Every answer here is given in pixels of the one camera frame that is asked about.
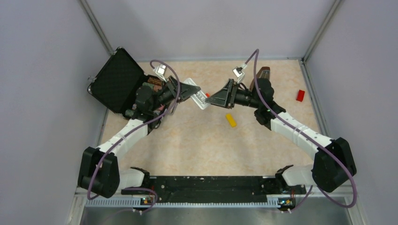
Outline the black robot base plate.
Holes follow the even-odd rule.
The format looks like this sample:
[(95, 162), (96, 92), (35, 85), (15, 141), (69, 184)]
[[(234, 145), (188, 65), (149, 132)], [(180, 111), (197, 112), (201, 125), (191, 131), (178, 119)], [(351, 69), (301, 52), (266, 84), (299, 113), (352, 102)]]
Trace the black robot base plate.
[(157, 193), (160, 203), (265, 203), (270, 195), (306, 194), (271, 176), (151, 176), (143, 188)]

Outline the white remote control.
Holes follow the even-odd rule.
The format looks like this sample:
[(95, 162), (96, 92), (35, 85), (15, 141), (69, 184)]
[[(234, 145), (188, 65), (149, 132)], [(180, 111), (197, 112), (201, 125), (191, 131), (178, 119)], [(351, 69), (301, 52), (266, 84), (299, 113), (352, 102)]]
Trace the white remote control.
[[(187, 78), (183, 81), (185, 84), (198, 86), (191, 78)], [(210, 104), (206, 102), (207, 96), (202, 90), (197, 91), (190, 98), (198, 105), (201, 110), (205, 110)]]

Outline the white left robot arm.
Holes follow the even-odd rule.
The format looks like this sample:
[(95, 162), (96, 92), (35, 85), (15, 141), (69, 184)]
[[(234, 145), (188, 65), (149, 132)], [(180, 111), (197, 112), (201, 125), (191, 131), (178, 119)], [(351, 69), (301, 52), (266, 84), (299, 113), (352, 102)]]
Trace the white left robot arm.
[(178, 103), (198, 92), (201, 88), (196, 83), (180, 82), (172, 76), (158, 91), (148, 85), (140, 86), (135, 92), (136, 107), (127, 124), (105, 143), (83, 151), (77, 185), (88, 191), (88, 199), (94, 199), (92, 193), (112, 197), (121, 182), (118, 160), (149, 135)]

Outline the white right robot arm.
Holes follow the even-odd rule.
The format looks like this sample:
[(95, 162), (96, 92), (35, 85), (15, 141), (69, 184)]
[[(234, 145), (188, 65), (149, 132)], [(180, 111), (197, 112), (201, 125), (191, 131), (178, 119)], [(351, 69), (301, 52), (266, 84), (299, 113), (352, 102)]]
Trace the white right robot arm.
[(273, 98), (274, 89), (266, 78), (255, 81), (252, 90), (242, 90), (233, 79), (205, 102), (231, 109), (235, 105), (254, 108), (259, 124), (279, 133), (301, 148), (312, 160), (312, 165), (288, 165), (276, 173), (275, 187), (288, 193), (297, 185), (314, 185), (331, 193), (357, 173), (350, 145), (342, 137), (332, 139), (305, 126)]

